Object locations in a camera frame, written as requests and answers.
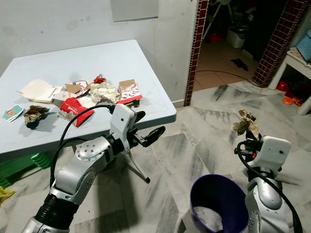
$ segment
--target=red wrapper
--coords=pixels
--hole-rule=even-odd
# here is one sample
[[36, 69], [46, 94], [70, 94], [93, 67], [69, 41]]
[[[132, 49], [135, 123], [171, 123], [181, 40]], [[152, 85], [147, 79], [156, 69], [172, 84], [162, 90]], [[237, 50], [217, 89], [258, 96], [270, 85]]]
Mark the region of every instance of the red wrapper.
[[[86, 109], [87, 108], [83, 107], [75, 97], [72, 97], [66, 99], [60, 106], [59, 115], [61, 115], [65, 119], [72, 120], [76, 115]], [[94, 110], [90, 110], [82, 114], [73, 122], [73, 124], [78, 128], [93, 113]]]

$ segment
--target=marble floor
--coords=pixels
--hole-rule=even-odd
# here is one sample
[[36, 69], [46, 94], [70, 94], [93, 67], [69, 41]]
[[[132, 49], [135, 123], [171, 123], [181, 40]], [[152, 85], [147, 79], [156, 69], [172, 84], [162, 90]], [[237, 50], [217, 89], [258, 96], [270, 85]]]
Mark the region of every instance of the marble floor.
[[[257, 117], [264, 135], [292, 143], [278, 179], [295, 206], [304, 231], [311, 232], [311, 115], [298, 116], [297, 107], [282, 103], [283, 93], [247, 82], [193, 93], [191, 106], [177, 109], [177, 120], [148, 148], [136, 147], [133, 156], [149, 175], [146, 184], [127, 157], [97, 176], [71, 224], [71, 233], [196, 233], [189, 213], [193, 182], [204, 174], [233, 178], [246, 191], [243, 165], [233, 150], [243, 136], [232, 131], [238, 110]], [[73, 155], [66, 148], [57, 169]], [[48, 193], [49, 170], [14, 183], [16, 193], [0, 208], [0, 233], [21, 232]], [[287, 212], [292, 226], [291, 213]]]

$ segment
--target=table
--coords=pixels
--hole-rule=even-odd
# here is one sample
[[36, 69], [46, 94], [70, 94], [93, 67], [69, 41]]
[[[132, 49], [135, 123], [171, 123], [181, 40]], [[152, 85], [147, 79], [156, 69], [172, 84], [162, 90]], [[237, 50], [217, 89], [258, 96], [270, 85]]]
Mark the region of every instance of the table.
[[[58, 117], [59, 108], [55, 105], [31, 102], [17, 91], [34, 79], [64, 86], [65, 83], [77, 80], [91, 82], [101, 73], [115, 87], [120, 81], [135, 79], [143, 99], [134, 110], [146, 112], [146, 116], [136, 124], [137, 128], [175, 121], [176, 109], [136, 40], [19, 57], [13, 59], [0, 78], [0, 160], [55, 150], [68, 123]], [[55, 114], [48, 115], [35, 130], [31, 130], [24, 125], [23, 116], [11, 123], [2, 118], [5, 110], [16, 104], [24, 109], [30, 105], [41, 105], [50, 108], [50, 112]], [[95, 109], [95, 114], [79, 128], [71, 126], [65, 138], [79, 136], [92, 139], [108, 133], [110, 118], [107, 109]]]
[[[306, 62], [300, 60], [296, 56], [294, 56], [290, 51], [287, 52], [285, 59], [283, 60], [281, 66], [273, 77], [271, 83], [268, 88], [275, 90], [278, 82], [282, 78], [284, 70], [286, 66], [289, 65], [293, 67], [295, 70], [299, 71], [301, 74], [311, 79], [311, 65]], [[298, 115], [305, 115], [311, 109], [311, 97], [309, 97], [297, 110]]]

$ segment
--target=black cable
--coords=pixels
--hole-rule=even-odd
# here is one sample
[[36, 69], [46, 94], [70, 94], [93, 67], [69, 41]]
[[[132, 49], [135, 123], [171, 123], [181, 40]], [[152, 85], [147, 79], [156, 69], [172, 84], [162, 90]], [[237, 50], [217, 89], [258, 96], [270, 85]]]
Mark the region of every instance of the black cable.
[[108, 108], [109, 109], [109, 112], [112, 114], [114, 109], [115, 109], [115, 105], [111, 105], [111, 104], [108, 104], [108, 105], [96, 105], [96, 106], [93, 106], [93, 107], [90, 107], [88, 109], [85, 109], [84, 111], [80, 112], [78, 115], [76, 115], [73, 119], [71, 119], [71, 121], [69, 121], [69, 123], [67, 124], [65, 130], [63, 131], [63, 134], [60, 138], [60, 141], [59, 141], [59, 146], [58, 146], [58, 149], [52, 159], [52, 164], [51, 164], [51, 174], [50, 174], [50, 187], [52, 186], [53, 182], [55, 181], [55, 176], [54, 176], [54, 173], [55, 173], [55, 166], [56, 166], [56, 162], [57, 162], [57, 159], [58, 159], [58, 154], [60, 152], [60, 150], [70, 141], [73, 141], [73, 140], [82, 140], [82, 141], [87, 141], [83, 138], [71, 138], [71, 139], [68, 139], [66, 142], [64, 142], [64, 138], [65, 138], [65, 135], [70, 127], [70, 125], [81, 115], [83, 115], [84, 113], [90, 111], [90, 110], [93, 110], [95, 108]]
[[234, 76], [237, 76], [241, 79], [244, 79], [245, 81], [248, 81], [249, 83], [251, 83], [252, 85], [256, 86], [256, 87], [261, 87], [251, 81], [249, 81], [247, 78], [243, 77], [243, 76], [240, 76], [238, 74], [234, 74], [234, 73], [230, 73], [230, 72], [226, 72], [226, 71], [220, 71], [220, 70], [210, 70], [210, 69], [205, 69], [205, 70], [198, 70], [197, 72], [205, 72], [205, 71], [210, 71], [210, 72], [220, 72], [220, 73], [226, 73], [226, 74], [231, 74], [231, 75], [234, 75]]
[[244, 166], [248, 169], [251, 170], [252, 172], [254, 172], [258, 177], [260, 177], [262, 180], [264, 180], [266, 183], [268, 183], [286, 202], [286, 204], [288, 205], [288, 207], [290, 208], [290, 210], [292, 211], [293, 214], [293, 225], [294, 225], [294, 232], [295, 233], [302, 233], [302, 226], [301, 226], [301, 222], [299, 219], [299, 216], [295, 210], [295, 208], [293, 207], [293, 205], [291, 204], [290, 200], [288, 200], [288, 198], [285, 196], [285, 194], [282, 192], [282, 190], [280, 190], [277, 186], [275, 186], [270, 180], [268, 180], [267, 178], [265, 178], [264, 176], [262, 176], [259, 172], [257, 172], [256, 170], [254, 170], [250, 165], [247, 164], [247, 162], [242, 158], [242, 154], [241, 154], [241, 145], [245, 145], [246, 141], [240, 142], [237, 145], [237, 153], [239, 156], [239, 159], [242, 161], [242, 163], [244, 164]]
[[95, 108], [108, 108], [110, 113], [112, 114], [114, 109], [115, 109], [115, 106], [114, 105], [96, 105], [96, 106], [93, 106], [93, 107], [90, 107], [88, 109], [85, 109], [83, 112], [80, 112], [78, 115], [76, 115], [66, 126], [65, 130], [63, 131], [63, 134], [62, 134], [62, 137], [60, 138], [60, 141], [59, 141], [59, 145], [61, 145], [64, 141], [64, 138], [65, 138], [65, 135], [70, 127], [70, 125], [81, 115], [83, 115], [84, 113], [92, 110], [92, 109], [95, 109]]
[[52, 158], [52, 163], [51, 163], [51, 174], [50, 174], [50, 188], [52, 187], [52, 184], [55, 181], [55, 167], [56, 167], [56, 162], [58, 159], [58, 154], [61, 151], [61, 149], [68, 143], [71, 141], [75, 141], [75, 140], [81, 140], [81, 141], [87, 141], [86, 139], [80, 138], [80, 137], [74, 137], [71, 139], [66, 140], [65, 142], [63, 142], [57, 149], [56, 153], [54, 154], [54, 157]]

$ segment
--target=orange object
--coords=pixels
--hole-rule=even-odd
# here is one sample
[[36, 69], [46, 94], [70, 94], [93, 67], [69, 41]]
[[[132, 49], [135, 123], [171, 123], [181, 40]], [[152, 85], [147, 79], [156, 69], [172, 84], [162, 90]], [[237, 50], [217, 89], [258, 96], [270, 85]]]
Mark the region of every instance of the orange object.
[[292, 98], [286, 97], [283, 99], [283, 103], [287, 104], [287, 105], [293, 105], [294, 102], [293, 102]]

